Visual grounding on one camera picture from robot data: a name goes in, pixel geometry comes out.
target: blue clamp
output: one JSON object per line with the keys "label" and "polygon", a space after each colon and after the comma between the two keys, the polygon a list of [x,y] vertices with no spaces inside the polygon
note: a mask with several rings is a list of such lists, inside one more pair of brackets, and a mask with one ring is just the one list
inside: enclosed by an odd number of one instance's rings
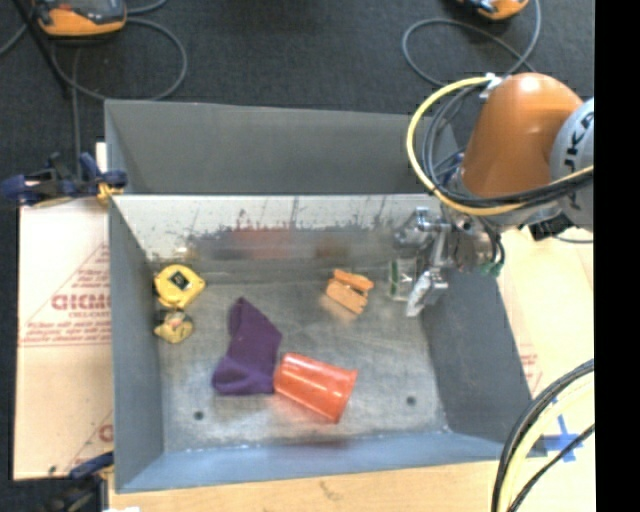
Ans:
{"label": "blue clamp", "polygon": [[53,204],[78,197],[106,197],[121,193],[127,185],[126,172],[101,171],[89,153],[79,157],[82,175],[75,177],[54,153],[43,169],[33,174],[18,174],[0,184],[2,195],[19,205]]}

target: small yellow toy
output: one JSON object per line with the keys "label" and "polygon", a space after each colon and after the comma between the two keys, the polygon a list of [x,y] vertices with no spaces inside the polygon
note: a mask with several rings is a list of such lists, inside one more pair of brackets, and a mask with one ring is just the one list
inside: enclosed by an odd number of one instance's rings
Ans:
{"label": "small yellow toy", "polygon": [[193,333],[193,322],[184,311],[170,311],[153,332],[169,343],[180,343]]}

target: orange wooden block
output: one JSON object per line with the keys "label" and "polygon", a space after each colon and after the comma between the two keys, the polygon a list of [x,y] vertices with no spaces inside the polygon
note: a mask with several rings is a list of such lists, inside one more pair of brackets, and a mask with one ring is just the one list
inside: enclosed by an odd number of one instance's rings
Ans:
{"label": "orange wooden block", "polygon": [[356,314],[362,313],[367,305],[367,297],[337,279],[329,279],[327,295]]}
{"label": "orange wooden block", "polygon": [[346,284],[347,286],[365,294],[374,286],[373,281],[370,281],[366,277],[358,274],[351,274],[350,272],[345,272],[344,270],[340,270],[339,268],[333,271],[333,277],[335,277],[342,284]]}

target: bin floor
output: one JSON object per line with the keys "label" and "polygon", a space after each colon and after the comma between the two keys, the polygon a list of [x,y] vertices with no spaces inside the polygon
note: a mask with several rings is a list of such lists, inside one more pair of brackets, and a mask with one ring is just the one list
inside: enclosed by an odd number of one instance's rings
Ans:
{"label": "bin floor", "polygon": [[[191,337],[176,345],[158,340],[165,450],[447,430],[420,320],[405,317],[404,303],[390,300],[384,286],[369,292],[359,316],[329,299],[325,286],[313,280],[207,286],[188,308]],[[213,389],[213,371],[230,342],[228,312],[240,297],[280,330],[279,355],[298,352],[358,370],[339,423],[278,394],[222,396]]]}

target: purple cloth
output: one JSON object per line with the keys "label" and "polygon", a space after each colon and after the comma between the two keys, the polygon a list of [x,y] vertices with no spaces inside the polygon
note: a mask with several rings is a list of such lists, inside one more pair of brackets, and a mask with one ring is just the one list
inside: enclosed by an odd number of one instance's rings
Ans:
{"label": "purple cloth", "polygon": [[223,395],[273,393],[280,331],[244,298],[232,306],[228,328],[231,342],[213,373],[213,387]]}

